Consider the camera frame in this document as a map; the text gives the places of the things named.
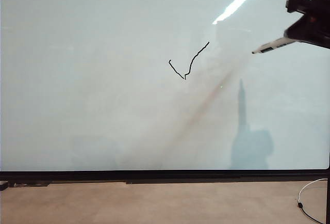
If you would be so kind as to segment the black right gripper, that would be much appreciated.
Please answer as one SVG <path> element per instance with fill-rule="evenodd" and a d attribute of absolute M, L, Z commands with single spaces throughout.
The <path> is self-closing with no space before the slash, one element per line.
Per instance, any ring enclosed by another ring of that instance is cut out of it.
<path fill-rule="evenodd" d="M 312 0 L 312 7 L 284 31 L 284 37 L 329 49 L 329 2 Z"/>

